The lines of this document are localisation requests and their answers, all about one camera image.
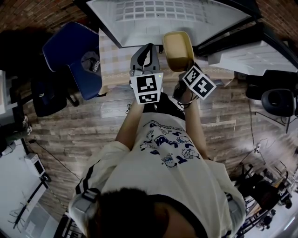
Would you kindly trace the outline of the yellow plastic tub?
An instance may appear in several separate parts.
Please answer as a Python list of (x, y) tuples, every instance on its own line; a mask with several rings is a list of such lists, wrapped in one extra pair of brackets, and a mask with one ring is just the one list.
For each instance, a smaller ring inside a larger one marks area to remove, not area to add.
[(169, 68), (174, 72), (185, 71), (194, 64), (194, 52), (190, 37), (184, 31), (166, 33), (163, 48)]

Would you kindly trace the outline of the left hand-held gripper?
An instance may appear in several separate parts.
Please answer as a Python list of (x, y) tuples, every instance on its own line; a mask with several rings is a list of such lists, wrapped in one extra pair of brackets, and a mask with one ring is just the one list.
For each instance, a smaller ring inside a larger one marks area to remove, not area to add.
[(156, 103), (160, 100), (163, 73), (145, 70), (159, 70), (156, 46), (152, 43), (142, 46), (130, 61), (130, 85), (138, 104)]

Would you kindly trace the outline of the black equipment case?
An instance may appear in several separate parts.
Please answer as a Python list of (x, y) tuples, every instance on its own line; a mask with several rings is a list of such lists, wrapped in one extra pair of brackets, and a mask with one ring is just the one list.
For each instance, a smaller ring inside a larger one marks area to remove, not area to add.
[(244, 198), (247, 196), (254, 198), (264, 210), (271, 210), (279, 201), (278, 188), (258, 174), (246, 178), (238, 190)]

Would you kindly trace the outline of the person's left forearm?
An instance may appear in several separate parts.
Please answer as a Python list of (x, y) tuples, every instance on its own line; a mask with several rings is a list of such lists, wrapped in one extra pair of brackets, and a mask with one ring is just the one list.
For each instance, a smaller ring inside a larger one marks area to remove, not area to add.
[(143, 109), (144, 105), (140, 105), (134, 101), (116, 136), (115, 140), (125, 145), (129, 150), (132, 150), (135, 144), (136, 133)]

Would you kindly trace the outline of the black backpack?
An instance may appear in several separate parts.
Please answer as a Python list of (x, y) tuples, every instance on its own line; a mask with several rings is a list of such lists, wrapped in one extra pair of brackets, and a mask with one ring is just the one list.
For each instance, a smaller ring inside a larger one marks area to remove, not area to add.
[(67, 106), (67, 100), (77, 107), (79, 101), (74, 101), (66, 87), (51, 79), (31, 81), (31, 92), (35, 113), (38, 117), (52, 115)]

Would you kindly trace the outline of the person's white printed shirt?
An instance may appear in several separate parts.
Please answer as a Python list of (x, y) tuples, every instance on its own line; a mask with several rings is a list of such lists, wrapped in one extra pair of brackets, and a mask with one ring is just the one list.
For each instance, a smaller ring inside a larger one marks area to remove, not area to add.
[(69, 203), (70, 217), (85, 230), (95, 194), (123, 187), (169, 202), (206, 238), (232, 238), (245, 221), (245, 201), (225, 166), (203, 159), (184, 121), (171, 115), (144, 113), (132, 150), (113, 141), (94, 152)]

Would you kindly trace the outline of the white fridge door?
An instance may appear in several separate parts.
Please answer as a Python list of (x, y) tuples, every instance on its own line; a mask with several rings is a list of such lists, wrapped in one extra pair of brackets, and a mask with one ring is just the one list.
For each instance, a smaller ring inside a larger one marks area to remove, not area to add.
[(298, 73), (298, 56), (267, 25), (257, 23), (195, 49), (208, 64), (247, 75), (266, 71)]

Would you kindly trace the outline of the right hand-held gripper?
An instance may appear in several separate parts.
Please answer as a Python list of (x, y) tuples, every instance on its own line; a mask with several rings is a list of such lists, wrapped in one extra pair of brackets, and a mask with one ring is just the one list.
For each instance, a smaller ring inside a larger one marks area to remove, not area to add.
[(184, 73), (179, 75), (178, 84), (175, 86), (173, 92), (173, 98), (181, 103), (183, 94), (186, 89), (190, 89), (191, 92), (198, 98), (205, 100), (215, 90), (215, 83), (205, 75), (198, 64), (190, 59), (187, 63)]

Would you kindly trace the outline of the table with patterned tablecloth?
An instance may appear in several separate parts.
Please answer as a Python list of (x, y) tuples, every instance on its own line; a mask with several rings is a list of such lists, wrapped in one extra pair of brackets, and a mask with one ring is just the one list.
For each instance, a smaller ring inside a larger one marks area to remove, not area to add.
[[(129, 83), (130, 60), (139, 47), (118, 48), (102, 30), (98, 34), (102, 75), (99, 94), (102, 95), (117, 85)], [(204, 58), (195, 57), (195, 62), (211, 80), (221, 79), (228, 84), (234, 78), (234, 71), (210, 66)]]

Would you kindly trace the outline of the white side desk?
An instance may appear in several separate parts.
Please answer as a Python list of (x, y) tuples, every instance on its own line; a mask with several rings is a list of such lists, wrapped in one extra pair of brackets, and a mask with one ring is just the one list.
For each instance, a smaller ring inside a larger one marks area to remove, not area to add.
[(0, 70), (0, 115), (15, 107), (17, 107), (17, 102), (11, 102), (6, 72)]

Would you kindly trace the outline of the blue padded chair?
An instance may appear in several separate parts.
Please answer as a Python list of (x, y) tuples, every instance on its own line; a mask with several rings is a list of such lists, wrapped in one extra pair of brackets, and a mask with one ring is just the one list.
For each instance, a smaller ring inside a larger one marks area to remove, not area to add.
[(99, 55), (98, 33), (80, 23), (69, 22), (46, 42), (42, 51), (52, 72), (69, 67), (85, 100), (99, 96), (102, 77), (85, 71), (81, 65), (81, 58), (86, 52), (95, 51)]

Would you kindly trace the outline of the white box with dark screen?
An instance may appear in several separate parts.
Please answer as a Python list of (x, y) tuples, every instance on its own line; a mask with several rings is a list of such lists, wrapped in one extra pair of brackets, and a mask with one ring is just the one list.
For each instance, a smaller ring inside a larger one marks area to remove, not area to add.
[(41, 177), (45, 173), (45, 168), (36, 153), (29, 153), (24, 157), (24, 160), (33, 175)]

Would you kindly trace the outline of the person's black shorts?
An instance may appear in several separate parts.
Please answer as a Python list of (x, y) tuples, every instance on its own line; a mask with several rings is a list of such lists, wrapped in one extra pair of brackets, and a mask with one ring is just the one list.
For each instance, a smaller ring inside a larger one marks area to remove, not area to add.
[(185, 120), (184, 112), (179, 109), (165, 93), (160, 94), (160, 100), (154, 104), (154, 108), (157, 113), (163, 113)]

